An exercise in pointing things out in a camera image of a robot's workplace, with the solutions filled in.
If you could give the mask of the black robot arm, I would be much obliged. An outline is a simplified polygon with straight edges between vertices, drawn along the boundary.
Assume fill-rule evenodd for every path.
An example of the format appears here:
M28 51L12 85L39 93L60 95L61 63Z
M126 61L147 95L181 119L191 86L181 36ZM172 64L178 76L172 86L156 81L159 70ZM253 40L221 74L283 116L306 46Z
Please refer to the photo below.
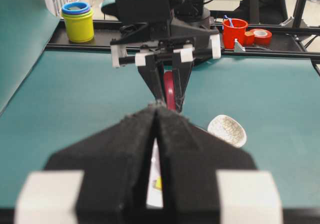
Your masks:
M125 32L112 65L133 62L156 103L53 153L28 175L16 224L281 224L270 172L180 114L196 59L221 57L205 0L104 0Z

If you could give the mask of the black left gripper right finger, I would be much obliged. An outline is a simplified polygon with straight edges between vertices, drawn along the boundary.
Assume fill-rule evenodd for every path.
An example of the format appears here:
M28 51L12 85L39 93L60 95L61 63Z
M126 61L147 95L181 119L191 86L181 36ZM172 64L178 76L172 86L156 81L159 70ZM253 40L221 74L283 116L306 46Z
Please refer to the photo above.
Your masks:
M182 115L156 110L164 209L177 224L281 224L282 202L252 156Z

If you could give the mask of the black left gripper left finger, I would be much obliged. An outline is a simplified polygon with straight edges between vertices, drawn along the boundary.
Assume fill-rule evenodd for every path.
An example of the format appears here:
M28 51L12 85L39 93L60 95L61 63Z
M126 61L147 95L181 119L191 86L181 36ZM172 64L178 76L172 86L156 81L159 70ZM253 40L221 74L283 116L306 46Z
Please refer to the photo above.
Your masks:
M16 224L121 224L124 210L144 203L153 107L50 155L18 196Z

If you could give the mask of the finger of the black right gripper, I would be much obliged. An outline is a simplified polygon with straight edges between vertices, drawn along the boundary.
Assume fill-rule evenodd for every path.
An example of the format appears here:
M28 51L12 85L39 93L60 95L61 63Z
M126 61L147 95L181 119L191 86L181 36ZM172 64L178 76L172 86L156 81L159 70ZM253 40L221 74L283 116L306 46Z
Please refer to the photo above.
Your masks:
M164 65L153 53L137 53L134 57L139 74L152 92L155 100L166 103Z
M175 107L181 112L185 99L185 92L194 65L193 47L175 49L172 56L172 73L175 91Z

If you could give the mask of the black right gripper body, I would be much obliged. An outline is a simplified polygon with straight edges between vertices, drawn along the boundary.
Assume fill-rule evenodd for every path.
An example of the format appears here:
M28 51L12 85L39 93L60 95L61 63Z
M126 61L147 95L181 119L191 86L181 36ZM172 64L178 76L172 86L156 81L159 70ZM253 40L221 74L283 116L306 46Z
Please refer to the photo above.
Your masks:
M153 48L167 52L186 48L210 48L213 59L221 57L220 33L210 26L210 17L199 20L173 17L166 22L137 23L124 25L121 38L110 42L112 66L121 66L120 59L127 57L126 46L135 43L153 42Z

